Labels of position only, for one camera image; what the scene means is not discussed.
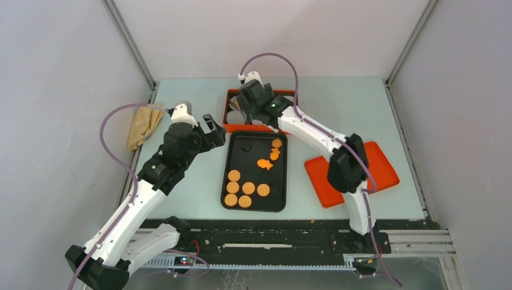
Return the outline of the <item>black sandwich cookie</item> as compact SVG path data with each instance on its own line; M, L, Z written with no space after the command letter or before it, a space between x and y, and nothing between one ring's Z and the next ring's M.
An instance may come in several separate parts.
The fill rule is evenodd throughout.
M252 149L252 143L248 140L243 140L240 142L240 149L247 152Z

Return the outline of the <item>round orange biscuit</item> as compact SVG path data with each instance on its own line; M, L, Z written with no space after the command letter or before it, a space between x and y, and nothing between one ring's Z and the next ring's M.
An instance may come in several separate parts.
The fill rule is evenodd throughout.
M257 194L262 197L266 197L270 194L270 187L268 184L260 184L257 187Z
M255 190L256 190L256 187L255 187L253 182L245 182L242 185L242 192L245 195L251 195L251 194L253 194L255 192Z
M229 193L229 194L236 194L238 193L240 190L240 185L238 184L238 182L235 182L235 181L230 181L229 183L227 183L226 185L226 191Z
M252 205L252 199L248 195L243 195L238 199L238 205L241 208L249 208Z
M228 180L230 182L238 182L241 178L241 173L238 170L230 170L228 172Z
M233 207L233 206L237 205L238 197L236 194L228 193L227 195L225 195L223 201L227 207Z

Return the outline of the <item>round orange swirl cookie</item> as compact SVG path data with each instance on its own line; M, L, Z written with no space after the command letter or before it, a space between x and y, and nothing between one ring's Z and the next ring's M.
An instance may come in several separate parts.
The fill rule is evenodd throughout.
M280 139L274 139L272 141L272 147L273 148L280 148L283 145L282 141Z

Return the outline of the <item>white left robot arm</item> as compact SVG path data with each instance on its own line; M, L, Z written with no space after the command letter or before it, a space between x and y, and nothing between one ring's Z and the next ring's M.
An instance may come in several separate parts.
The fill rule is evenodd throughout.
M226 130L205 114L210 132L185 114L172 116L172 124L157 152L133 175L133 187L103 228L85 245L72 245L65 257L74 275L68 286L81 280L92 289L123 289L130 276L159 253L185 251L191 243L187 223L173 216L152 233L131 242L149 213L184 178L195 157L223 146Z

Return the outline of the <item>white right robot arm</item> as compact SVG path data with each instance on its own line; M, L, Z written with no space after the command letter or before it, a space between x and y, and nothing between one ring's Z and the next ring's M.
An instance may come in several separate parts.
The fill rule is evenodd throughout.
M375 220L368 202L368 184L375 183L369 171L368 157L362 138L333 131L298 106L298 95L292 98L277 96L269 83L258 77L240 78L237 101L247 121L258 120L274 131L281 130L298 137L316 149L329 163L328 183L341 192L347 205L352 247L369 251L376 243L371 232Z

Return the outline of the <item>orange cookie box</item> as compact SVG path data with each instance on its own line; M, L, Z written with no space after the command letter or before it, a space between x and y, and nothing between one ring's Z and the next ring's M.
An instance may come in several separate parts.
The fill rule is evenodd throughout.
M251 131L251 132L272 132L263 123L253 121L252 123L245 123L243 114L238 106L236 96L240 94L239 89L229 89L226 93L225 110L223 113L222 124L228 133L235 131Z

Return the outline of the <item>white paper cup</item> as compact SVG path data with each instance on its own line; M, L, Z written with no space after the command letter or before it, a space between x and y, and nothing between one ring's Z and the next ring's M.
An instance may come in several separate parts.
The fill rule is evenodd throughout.
M245 118L240 111L230 111L226 115L226 124L245 124Z

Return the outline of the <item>beige cloth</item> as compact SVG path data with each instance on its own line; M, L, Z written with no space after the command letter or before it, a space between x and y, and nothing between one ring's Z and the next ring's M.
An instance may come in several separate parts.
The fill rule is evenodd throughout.
M155 132L164 112L160 103L149 107L140 107L133 118L127 139L127 146L130 150L136 150L142 146Z

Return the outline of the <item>orange fish cookie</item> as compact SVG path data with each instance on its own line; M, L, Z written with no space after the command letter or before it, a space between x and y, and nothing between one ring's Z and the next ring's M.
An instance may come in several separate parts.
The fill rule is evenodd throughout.
M257 161L257 166L262 169L270 170L274 165L272 164L271 160L259 159Z
M278 147L274 147L274 148L271 149L271 153L270 153L269 158L272 161L276 161L276 160L279 159L280 154L281 154L281 152L280 152L279 148Z

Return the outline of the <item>black cookie tray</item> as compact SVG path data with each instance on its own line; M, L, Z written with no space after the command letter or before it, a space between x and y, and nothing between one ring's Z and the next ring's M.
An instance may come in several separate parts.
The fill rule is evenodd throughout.
M279 148L281 152L279 159L272 161L269 156L273 148L272 141L276 138L280 139L283 145ZM243 140L248 140L252 143L251 150L244 152L240 149L240 142ZM271 213L282 211L286 206L287 145L288 139L285 134L251 131L237 131L231 134L220 194L221 205L228 210ZM274 166L270 170L262 169L257 166L259 159L271 160ZM228 180L228 172L230 170L238 170L241 173L241 178L238 181L240 190L236 193L238 199L245 195L242 192L242 185L245 182L254 183L256 190L253 194L248 195L252 199L252 205L249 208L241 208L238 203L233 207L227 207L224 204L224 197L228 194L226 185L230 182ZM260 184L269 185L270 194L268 196L262 197L257 194L257 187Z

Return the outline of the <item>orange box lid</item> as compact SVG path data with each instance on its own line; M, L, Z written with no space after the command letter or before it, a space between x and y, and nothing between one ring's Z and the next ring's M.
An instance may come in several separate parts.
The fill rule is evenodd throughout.
M364 144L364 148L370 173L377 186L374 190L371 181L368 181L368 189L372 192L379 192L399 184L400 179L397 173L379 145L370 141ZM304 163L304 168L323 208L331 208L345 202L342 194L337 192L327 181L328 161L323 156L307 160Z

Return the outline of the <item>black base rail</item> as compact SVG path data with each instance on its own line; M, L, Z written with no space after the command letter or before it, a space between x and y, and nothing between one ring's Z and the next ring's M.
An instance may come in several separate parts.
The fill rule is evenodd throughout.
M188 220L178 244L212 269L346 270L372 274L384 258L448 258L447 230L429 219L379 220L357 237L346 220Z

